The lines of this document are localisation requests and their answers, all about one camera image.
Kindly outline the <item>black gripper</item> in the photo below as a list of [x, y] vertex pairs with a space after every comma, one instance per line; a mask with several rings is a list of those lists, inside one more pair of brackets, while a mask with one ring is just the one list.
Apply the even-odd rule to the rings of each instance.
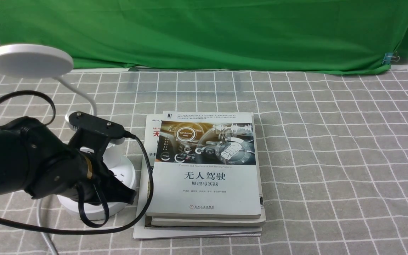
[[137, 192], [127, 187], [113, 171], [109, 170], [103, 161], [98, 160], [93, 153], [79, 152], [81, 165], [78, 168], [77, 179], [70, 188], [70, 199], [78, 202], [79, 192], [84, 203], [100, 205], [103, 195], [107, 203], [122, 202], [132, 204]]

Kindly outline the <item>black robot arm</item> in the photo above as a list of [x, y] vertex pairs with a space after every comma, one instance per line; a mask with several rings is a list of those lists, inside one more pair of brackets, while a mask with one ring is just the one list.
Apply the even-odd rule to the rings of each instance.
[[75, 202], [132, 204], [136, 191], [103, 162], [112, 140], [124, 139], [122, 125], [89, 114], [73, 114], [76, 129], [63, 143], [36, 118], [0, 126], [0, 196], [25, 191], [32, 199], [59, 195]]

